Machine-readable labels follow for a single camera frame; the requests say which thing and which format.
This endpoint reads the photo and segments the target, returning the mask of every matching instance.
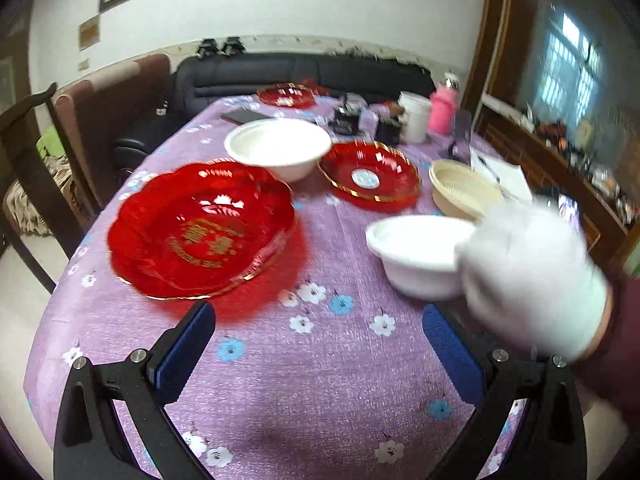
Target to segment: metal screw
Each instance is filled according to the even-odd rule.
[[[495,349],[492,352],[491,356],[499,363],[503,363],[509,359],[509,353],[506,350],[503,350],[502,348]]]
[[[79,370],[80,368],[84,368],[85,364],[86,364],[86,357],[79,357],[74,361],[74,368],[76,370]]]
[[[143,348],[138,348],[137,350],[134,350],[133,352],[131,352],[131,355],[129,356],[129,359],[131,359],[135,363],[141,363],[142,361],[145,360],[145,358],[146,358],[146,350]]]
[[[552,361],[558,368],[564,368],[566,366],[566,361],[562,359],[559,355],[554,355],[554,358],[552,359]]]

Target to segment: gold rim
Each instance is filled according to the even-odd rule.
[[[295,224],[296,223],[294,221],[293,224],[291,225],[291,229],[289,229],[289,231],[287,232],[287,235],[289,235],[293,231],[293,227],[295,226]],[[222,288],[221,290],[217,290],[210,294],[203,294],[201,296],[176,296],[175,298],[157,298],[155,296],[150,296],[148,294],[145,294],[139,288],[137,288],[133,283],[125,280],[122,276],[116,276],[116,278],[118,278],[121,282],[132,286],[140,294],[142,294],[142,296],[144,296],[145,298],[149,298],[150,300],[156,300],[156,301],[207,300],[209,298],[214,298],[215,296],[220,296],[221,294],[225,294],[226,292],[229,292],[230,290],[233,290],[234,288],[236,288],[236,286],[240,285],[242,282],[248,282],[249,280],[254,279],[261,272],[264,272],[265,270],[269,269],[273,265],[274,261],[280,256],[282,251],[284,251],[284,248],[287,246],[288,242],[289,242],[289,239],[287,239],[287,241],[284,243],[284,245],[281,248],[279,248],[275,253],[273,253],[271,258],[269,258],[264,263],[264,265],[260,267],[260,269],[252,272],[251,274],[243,276],[242,278],[238,278],[233,283],[229,283],[229,285],[227,285],[225,288]]]
[[[364,146],[373,145],[376,148],[379,148],[380,150],[385,150],[386,152],[393,153],[394,155],[399,156],[400,158],[402,158],[402,160],[405,161],[405,163],[409,165],[409,167],[412,168],[412,170],[414,170],[414,173],[416,178],[418,179],[418,182],[415,185],[415,187],[411,190],[411,192],[404,195],[384,196],[384,195],[370,195],[366,193],[360,193],[359,191],[355,191],[332,179],[322,167],[322,158],[321,158],[320,161],[318,162],[318,169],[320,170],[320,173],[324,175],[325,179],[327,179],[332,184],[332,186],[339,189],[340,191],[350,194],[351,196],[362,198],[364,200],[370,200],[372,202],[386,202],[386,203],[398,202],[400,200],[405,200],[407,198],[413,198],[420,194],[420,190],[422,189],[422,179],[420,178],[420,173],[418,172],[418,168],[415,166],[414,163],[412,163],[408,158],[406,158],[406,155],[403,152],[401,152],[400,150],[396,150],[395,148],[390,148],[386,144],[382,144],[382,142],[377,142],[377,141],[365,142],[364,140],[354,140],[353,142],[355,144],[362,144]]]

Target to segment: window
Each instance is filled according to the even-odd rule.
[[[600,55],[565,13],[555,12],[551,25],[533,109],[542,121],[561,119],[572,131],[597,93]]]

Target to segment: wooden chair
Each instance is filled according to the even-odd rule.
[[[58,240],[66,256],[70,258],[84,237],[84,229],[71,206],[60,193],[36,149],[35,141],[40,137],[35,114],[32,111],[36,106],[46,105],[49,111],[53,125],[58,131],[58,136],[66,151],[79,194],[86,201],[85,207],[92,216],[97,215],[100,209],[84,174],[80,170],[78,160],[51,102],[56,89],[57,86],[53,83],[46,91],[27,96],[2,113],[0,115],[0,144],[11,165],[12,177],[14,180],[20,181],[27,197]],[[11,222],[1,211],[0,231],[4,233],[9,243],[42,286],[52,293],[56,286],[55,282],[22,243],[20,234],[12,228]]]

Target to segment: floor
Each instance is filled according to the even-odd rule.
[[[47,272],[56,280],[66,256],[53,238],[24,237]],[[22,390],[22,380],[40,317],[49,295],[12,248],[0,258],[0,416],[18,446],[44,480],[52,480],[52,452],[40,433]],[[584,417],[588,480],[596,480],[624,442],[627,428],[619,413],[598,400]]]

